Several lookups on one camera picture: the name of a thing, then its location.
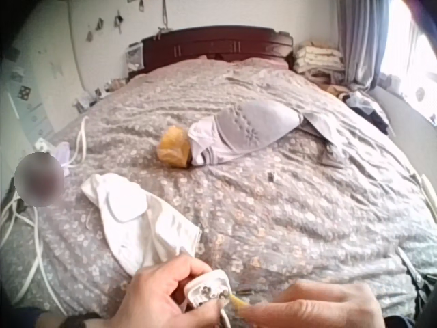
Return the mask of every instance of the white fabric mask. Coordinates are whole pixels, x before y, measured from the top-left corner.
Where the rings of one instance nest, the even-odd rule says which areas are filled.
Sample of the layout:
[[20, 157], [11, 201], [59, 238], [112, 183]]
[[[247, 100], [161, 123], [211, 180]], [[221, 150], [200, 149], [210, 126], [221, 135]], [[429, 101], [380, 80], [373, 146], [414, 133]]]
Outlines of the white fabric mask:
[[99, 207], [109, 248], [128, 274], [181, 253], [195, 255], [200, 229], [137, 183], [93, 174], [81, 188]]

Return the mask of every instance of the clutter on shelf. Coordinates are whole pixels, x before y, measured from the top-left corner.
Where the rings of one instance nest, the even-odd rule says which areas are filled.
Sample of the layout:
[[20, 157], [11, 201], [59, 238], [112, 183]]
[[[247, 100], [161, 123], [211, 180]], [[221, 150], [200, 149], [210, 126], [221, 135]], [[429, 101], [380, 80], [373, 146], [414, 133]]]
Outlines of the clutter on shelf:
[[306, 42], [294, 57], [293, 71], [311, 82], [339, 85], [344, 81], [343, 55], [337, 49]]

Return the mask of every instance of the hanging ornament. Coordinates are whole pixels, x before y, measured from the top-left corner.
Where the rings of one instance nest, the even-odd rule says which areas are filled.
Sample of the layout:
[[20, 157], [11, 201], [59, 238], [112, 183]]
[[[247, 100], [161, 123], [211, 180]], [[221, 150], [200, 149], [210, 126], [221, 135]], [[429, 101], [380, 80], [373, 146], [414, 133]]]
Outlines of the hanging ornament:
[[96, 31], [100, 31], [101, 29], [103, 29], [103, 23], [104, 21], [99, 17], [97, 21]]
[[118, 27], [118, 31], [120, 34], [122, 33], [122, 22], [124, 21], [123, 17], [120, 15], [120, 11], [117, 11], [117, 16], [114, 19], [114, 26]]
[[87, 41], [91, 42], [93, 40], [93, 32], [91, 32], [91, 27], [88, 25], [88, 34], [87, 34]]

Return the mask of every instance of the floral pattern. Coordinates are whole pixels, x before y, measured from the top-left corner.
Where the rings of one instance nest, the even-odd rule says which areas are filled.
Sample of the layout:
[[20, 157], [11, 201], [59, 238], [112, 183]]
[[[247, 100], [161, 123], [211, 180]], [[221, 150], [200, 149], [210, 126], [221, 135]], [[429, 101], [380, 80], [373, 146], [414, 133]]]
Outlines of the floral pattern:
[[[170, 126], [188, 128], [254, 98], [333, 114], [347, 165], [320, 165], [324, 142], [300, 130], [218, 166], [172, 169], [157, 159], [156, 145]], [[199, 225], [197, 256], [227, 272], [234, 290], [254, 290], [251, 302], [270, 300], [298, 278], [360, 281], [385, 315], [411, 315], [416, 292], [396, 246], [420, 271], [436, 273], [436, 226], [405, 156], [341, 101], [289, 70], [262, 59], [183, 61], [137, 77], [88, 116], [84, 163], [70, 170], [58, 203], [38, 209], [44, 267], [69, 314], [114, 314], [130, 280], [109, 250], [98, 211], [81, 193], [92, 173], [125, 176]], [[51, 141], [74, 145], [80, 121]], [[1, 257], [11, 298], [34, 258], [33, 230], [18, 222]], [[21, 305], [56, 311], [39, 272]]]

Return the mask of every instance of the bed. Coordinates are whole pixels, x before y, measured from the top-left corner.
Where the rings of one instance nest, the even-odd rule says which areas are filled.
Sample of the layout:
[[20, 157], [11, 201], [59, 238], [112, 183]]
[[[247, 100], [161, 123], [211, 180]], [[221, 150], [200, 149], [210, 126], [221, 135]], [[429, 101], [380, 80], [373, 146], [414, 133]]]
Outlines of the bed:
[[[191, 48], [208, 43], [208, 36], [209, 47]], [[240, 48], [223, 48], [214, 38], [240, 42]], [[395, 249], [401, 246], [421, 272], [436, 273], [437, 229], [425, 198], [407, 158], [387, 136], [287, 69], [292, 38], [271, 29], [204, 27], [143, 42], [144, 70], [87, 113], [87, 158], [71, 170], [58, 203], [38, 209], [44, 266], [67, 311], [110, 316], [130, 280], [108, 248], [98, 211], [80, 190], [92, 173], [114, 172], [199, 225], [197, 257], [226, 271], [234, 289], [256, 290], [247, 301], [269, 300], [299, 278], [360, 281], [371, 286], [384, 315], [412, 316], [416, 292]], [[248, 48], [241, 45], [251, 42], [258, 46], [243, 53]], [[165, 58], [161, 64], [150, 59], [155, 46], [170, 54], [158, 56]], [[194, 49], [191, 58], [179, 56], [179, 46], [181, 53]], [[208, 59], [198, 59], [202, 55]], [[156, 146], [170, 126], [188, 128], [256, 98], [331, 113], [348, 165], [321, 166], [324, 142], [299, 130], [222, 165], [172, 169], [157, 159]], [[80, 122], [51, 141], [74, 145]], [[10, 295], [23, 285], [34, 253], [32, 229], [17, 223], [1, 259]], [[39, 274], [21, 304], [56, 311]]]

